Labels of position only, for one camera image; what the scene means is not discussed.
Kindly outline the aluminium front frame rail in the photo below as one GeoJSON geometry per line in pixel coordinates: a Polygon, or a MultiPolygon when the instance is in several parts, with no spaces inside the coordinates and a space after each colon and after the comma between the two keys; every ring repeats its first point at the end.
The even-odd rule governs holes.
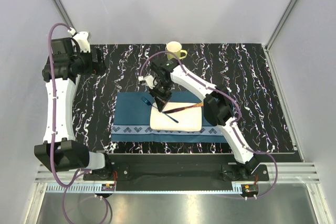
{"type": "MultiPolygon", "coordinates": [[[[177,164],[178,168],[181,172],[186,171],[187,165],[192,165],[192,171],[201,171],[200,164],[177,164]]],[[[224,165],[226,168],[220,168],[220,172],[229,172],[228,168],[230,165],[234,165],[234,163],[229,163],[228,165],[224,165]]],[[[168,168],[159,168],[159,164],[149,164],[149,163],[138,163],[138,164],[127,164],[121,163],[116,164],[116,171],[117,171],[117,181],[126,181],[131,179],[131,176],[135,175],[136,173],[154,173],[154,172],[168,172],[168,168],[172,168],[172,164],[168,165],[168,168]]],[[[57,173],[58,178],[61,180],[62,183],[68,184],[74,174],[76,169],[67,171],[67,172],[60,172],[57,173]]],[[[304,183],[304,184],[311,184],[311,183],[319,183],[319,177],[316,172],[315,166],[312,163],[277,163],[277,182],[278,183],[304,183]]],[[[258,174],[258,181],[259,182],[273,182],[276,177],[276,168],[273,163],[262,163],[258,166],[255,173],[258,174]]],[[[36,178],[35,183],[55,183],[54,176],[52,172],[50,172],[44,165],[40,165],[36,178]]]]}

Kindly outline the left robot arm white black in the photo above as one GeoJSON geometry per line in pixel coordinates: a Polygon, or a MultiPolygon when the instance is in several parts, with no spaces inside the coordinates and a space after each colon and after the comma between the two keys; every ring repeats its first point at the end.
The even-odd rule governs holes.
{"type": "Polygon", "coordinates": [[[91,152],[76,141],[72,126],[72,102],[76,79],[83,74],[103,74],[106,66],[99,49],[91,49],[88,33],[53,39],[52,58],[42,71],[48,94],[48,118],[43,142],[34,147],[36,158],[50,172],[89,169],[96,178],[107,180],[113,175],[108,155],[91,152]]]}

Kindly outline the right connector box orange black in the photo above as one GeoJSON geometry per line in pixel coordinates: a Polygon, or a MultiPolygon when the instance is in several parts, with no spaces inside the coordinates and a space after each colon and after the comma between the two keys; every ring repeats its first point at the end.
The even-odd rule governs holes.
{"type": "Polygon", "coordinates": [[[242,194],[241,196],[244,198],[257,197],[259,193],[258,184],[250,184],[250,185],[242,185],[242,194]]]}

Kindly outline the right aluminium frame post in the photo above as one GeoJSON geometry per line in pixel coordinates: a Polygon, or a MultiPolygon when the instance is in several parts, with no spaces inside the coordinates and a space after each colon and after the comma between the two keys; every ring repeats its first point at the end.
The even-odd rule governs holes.
{"type": "Polygon", "coordinates": [[[267,43],[265,44],[266,51],[269,51],[277,37],[279,36],[281,30],[283,29],[284,25],[286,24],[288,18],[290,17],[292,11],[294,10],[295,6],[298,4],[299,0],[290,0],[288,5],[286,6],[279,22],[277,23],[274,31],[272,32],[270,38],[268,39],[267,43]]]}

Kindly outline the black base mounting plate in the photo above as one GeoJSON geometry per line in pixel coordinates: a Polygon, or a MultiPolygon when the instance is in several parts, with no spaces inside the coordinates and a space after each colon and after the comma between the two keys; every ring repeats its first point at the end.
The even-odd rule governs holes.
{"type": "Polygon", "coordinates": [[[267,166],[253,158],[238,163],[232,154],[110,154],[117,181],[142,177],[212,177],[224,181],[269,181],[267,166]]]}

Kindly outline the blue cloth placemat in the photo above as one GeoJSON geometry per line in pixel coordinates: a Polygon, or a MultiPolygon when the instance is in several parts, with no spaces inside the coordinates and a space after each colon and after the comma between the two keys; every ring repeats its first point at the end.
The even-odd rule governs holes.
{"type": "Polygon", "coordinates": [[[226,143],[221,131],[210,125],[203,116],[202,128],[198,132],[153,130],[150,127],[151,107],[141,97],[150,102],[154,99],[148,92],[120,92],[117,95],[111,140],[114,142],[168,142],[168,143],[226,143]]]}

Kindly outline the left connector box black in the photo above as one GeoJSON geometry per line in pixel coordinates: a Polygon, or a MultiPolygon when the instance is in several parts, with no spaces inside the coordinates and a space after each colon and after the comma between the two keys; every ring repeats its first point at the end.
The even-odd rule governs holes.
{"type": "Polygon", "coordinates": [[[108,183],[101,185],[101,191],[114,192],[116,190],[115,188],[116,188],[115,183],[108,183]]]}

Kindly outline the aluminium frame post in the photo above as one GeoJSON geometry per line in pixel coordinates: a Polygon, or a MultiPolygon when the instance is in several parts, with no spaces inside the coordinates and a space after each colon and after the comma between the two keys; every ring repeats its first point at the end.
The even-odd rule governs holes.
{"type": "Polygon", "coordinates": [[[288,5],[286,6],[279,22],[277,23],[274,31],[272,32],[270,38],[268,39],[267,43],[265,44],[266,51],[269,51],[277,37],[279,36],[281,30],[283,29],[284,25],[286,24],[288,18],[290,17],[292,11],[294,10],[295,6],[298,4],[299,0],[290,0],[288,5]]]}
{"type": "Polygon", "coordinates": [[[67,11],[65,10],[65,7],[64,7],[62,1],[61,0],[52,0],[52,2],[54,4],[54,6],[56,7],[56,10],[58,11],[58,14],[60,15],[62,22],[52,25],[52,27],[49,31],[49,34],[48,34],[48,52],[49,52],[49,54],[52,53],[51,39],[52,39],[52,36],[53,36],[53,33],[54,33],[55,29],[57,27],[63,27],[63,28],[66,28],[66,31],[68,32],[68,29],[70,27],[74,28],[74,25],[73,25],[69,15],[68,15],[67,11]]]}

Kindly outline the yellow-green ceramic mug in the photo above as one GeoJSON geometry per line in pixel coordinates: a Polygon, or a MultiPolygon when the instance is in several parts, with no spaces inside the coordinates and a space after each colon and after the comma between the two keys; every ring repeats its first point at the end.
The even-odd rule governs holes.
{"type": "Polygon", "coordinates": [[[187,56],[187,51],[182,49],[181,43],[170,41],[166,44],[166,51],[174,53],[179,59],[184,59],[187,56]]]}

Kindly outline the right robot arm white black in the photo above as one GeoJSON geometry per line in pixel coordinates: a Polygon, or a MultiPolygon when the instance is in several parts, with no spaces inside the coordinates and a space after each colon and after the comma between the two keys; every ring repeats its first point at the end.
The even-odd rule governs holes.
{"type": "Polygon", "coordinates": [[[256,176],[260,162],[237,126],[238,119],[233,111],[237,104],[229,97],[227,89],[198,77],[176,59],[160,65],[152,62],[150,69],[154,76],[147,76],[145,83],[158,110],[162,112],[169,102],[173,84],[184,87],[203,103],[205,120],[219,129],[233,151],[237,164],[231,172],[225,172],[225,176],[233,181],[250,180],[256,176]]]}

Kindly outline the blue fork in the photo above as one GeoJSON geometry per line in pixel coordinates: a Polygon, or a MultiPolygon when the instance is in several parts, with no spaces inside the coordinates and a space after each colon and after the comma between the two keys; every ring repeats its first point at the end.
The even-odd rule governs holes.
{"type": "MultiPolygon", "coordinates": [[[[156,106],[154,106],[147,98],[145,97],[141,97],[141,100],[148,106],[153,107],[155,109],[157,109],[156,106]]],[[[161,112],[162,114],[166,115],[169,119],[171,119],[172,121],[174,121],[175,123],[179,123],[178,120],[174,119],[173,117],[171,117],[170,115],[168,115],[166,112],[161,112]]]]}

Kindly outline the left aluminium frame post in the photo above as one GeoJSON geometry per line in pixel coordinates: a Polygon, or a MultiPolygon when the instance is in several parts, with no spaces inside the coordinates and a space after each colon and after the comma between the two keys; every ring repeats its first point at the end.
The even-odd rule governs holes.
{"type": "Polygon", "coordinates": [[[63,27],[63,28],[66,28],[66,31],[68,32],[68,29],[70,27],[74,28],[74,25],[73,25],[69,15],[68,15],[67,11],[65,10],[65,7],[64,7],[62,1],[61,0],[52,0],[52,2],[54,4],[54,6],[56,7],[56,10],[58,11],[58,14],[60,15],[62,22],[52,25],[52,27],[49,31],[49,34],[48,34],[48,52],[49,52],[49,54],[52,53],[51,39],[52,39],[52,36],[53,36],[53,33],[54,33],[55,29],[57,27],[63,27]]]}

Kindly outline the white rectangular plate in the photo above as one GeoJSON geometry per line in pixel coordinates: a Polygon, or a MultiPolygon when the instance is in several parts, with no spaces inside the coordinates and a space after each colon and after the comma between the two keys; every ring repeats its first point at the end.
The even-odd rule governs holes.
{"type": "Polygon", "coordinates": [[[169,114],[178,122],[174,122],[156,108],[156,103],[151,107],[150,127],[153,130],[198,132],[202,128],[202,108],[194,107],[169,114]]]}

